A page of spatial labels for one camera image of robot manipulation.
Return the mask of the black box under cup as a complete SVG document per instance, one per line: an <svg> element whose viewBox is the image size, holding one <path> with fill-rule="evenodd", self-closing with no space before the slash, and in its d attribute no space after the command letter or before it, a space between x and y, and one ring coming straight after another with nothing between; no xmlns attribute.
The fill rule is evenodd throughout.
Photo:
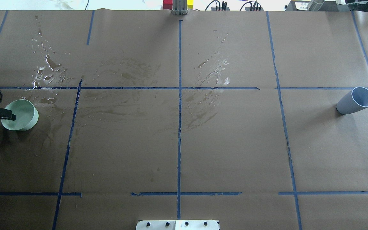
<svg viewBox="0 0 368 230"><path fill-rule="evenodd" d="M291 0L285 6L285 11L349 12L351 9L345 2L341 1Z"/></svg>

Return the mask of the blue-grey plastic cup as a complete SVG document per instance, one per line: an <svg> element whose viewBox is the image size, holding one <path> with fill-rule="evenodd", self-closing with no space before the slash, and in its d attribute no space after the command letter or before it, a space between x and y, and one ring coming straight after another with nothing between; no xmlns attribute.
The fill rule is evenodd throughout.
<svg viewBox="0 0 368 230"><path fill-rule="evenodd" d="M336 110L343 115L352 114L368 108L368 89L355 87L344 95L336 105Z"/></svg>

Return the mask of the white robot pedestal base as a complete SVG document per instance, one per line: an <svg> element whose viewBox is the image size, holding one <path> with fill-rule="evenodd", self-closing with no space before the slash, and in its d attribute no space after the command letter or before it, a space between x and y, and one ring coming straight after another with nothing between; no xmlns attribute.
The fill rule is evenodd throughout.
<svg viewBox="0 0 368 230"><path fill-rule="evenodd" d="M147 220L139 221L136 230L219 230L216 220Z"/></svg>

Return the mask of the red block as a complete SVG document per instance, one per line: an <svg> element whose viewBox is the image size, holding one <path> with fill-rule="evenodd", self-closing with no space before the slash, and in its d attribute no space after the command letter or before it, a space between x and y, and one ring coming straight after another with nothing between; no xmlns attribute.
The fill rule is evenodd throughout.
<svg viewBox="0 0 368 230"><path fill-rule="evenodd" d="M163 0L163 2L162 2L162 8L163 9L172 10L172 8L173 8L173 0Z"/></svg>

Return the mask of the steel cup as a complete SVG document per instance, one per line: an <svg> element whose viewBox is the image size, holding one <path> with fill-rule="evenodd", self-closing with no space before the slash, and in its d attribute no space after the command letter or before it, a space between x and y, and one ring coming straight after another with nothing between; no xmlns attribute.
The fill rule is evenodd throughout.
<svg viewBox="0 0 368 230"><path fill-rule="evenodd" d="M310 0L306 9L312 12L319 11L324 2L324 0Z"/></svg>

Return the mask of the yellow block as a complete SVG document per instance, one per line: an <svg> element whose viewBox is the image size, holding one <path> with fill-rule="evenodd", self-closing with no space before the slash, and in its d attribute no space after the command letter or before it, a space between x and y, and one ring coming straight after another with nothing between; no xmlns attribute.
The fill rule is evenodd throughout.
<svg viewBox="0 0 368 230"><path fill-rule="evenodd" d="M193 2L194 2L194 0L187 0L187 6L188 6L189 9L193 8Z"/></svg>

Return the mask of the light green bowl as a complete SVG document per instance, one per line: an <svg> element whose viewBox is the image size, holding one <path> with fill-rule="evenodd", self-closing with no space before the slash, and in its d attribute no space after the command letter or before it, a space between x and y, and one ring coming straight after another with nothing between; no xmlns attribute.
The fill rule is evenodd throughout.
<svg viewBox="0 0 368 230"><path fill-rule="evenodd" d="M1 124L10 131L27 131L34 127L39 118L39 112L32 102L20 99L9 103L6 109L11 110L15 120L2 120Z"/></svg>

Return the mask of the aluminium frame post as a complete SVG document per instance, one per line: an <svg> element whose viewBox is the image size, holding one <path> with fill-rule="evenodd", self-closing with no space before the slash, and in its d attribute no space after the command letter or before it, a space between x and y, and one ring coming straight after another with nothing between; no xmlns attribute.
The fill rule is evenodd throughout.
<svg viewBox="0 0 368 230"><path fill-rule="evenodd" d="M187 0L173 0L172 1L172 14L173 15L187 15L188 4Z"/></svg>

